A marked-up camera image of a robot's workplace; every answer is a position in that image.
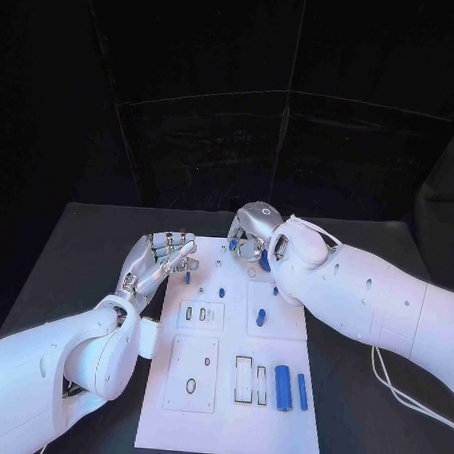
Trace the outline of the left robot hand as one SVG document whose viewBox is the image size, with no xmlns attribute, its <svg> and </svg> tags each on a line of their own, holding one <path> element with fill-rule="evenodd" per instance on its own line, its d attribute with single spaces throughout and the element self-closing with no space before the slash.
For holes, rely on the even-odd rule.
<svg viewBox="0 0 454 454">
<path fill-rule="evenodd" d="M 170 231 L 142 236 L 125 258 L 115 294 L 141 313 L 170 274 L 199 267 L 199 261 L 191 257 L 196 250 L 192 233 Z"/>
</svg>

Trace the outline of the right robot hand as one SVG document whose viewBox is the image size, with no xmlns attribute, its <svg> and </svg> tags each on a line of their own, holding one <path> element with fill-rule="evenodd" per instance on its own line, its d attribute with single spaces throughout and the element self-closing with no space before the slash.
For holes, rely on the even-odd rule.
<svg viewBox="0 0 454 454">
<path fill-rule="evenodd" d="M 257 201 L 245 204 L 232 220 L 227 236 L 229 250 L 245 261 L 257 262 L 282 223 L 282 215 L 270 204 Z"/>
</svg>

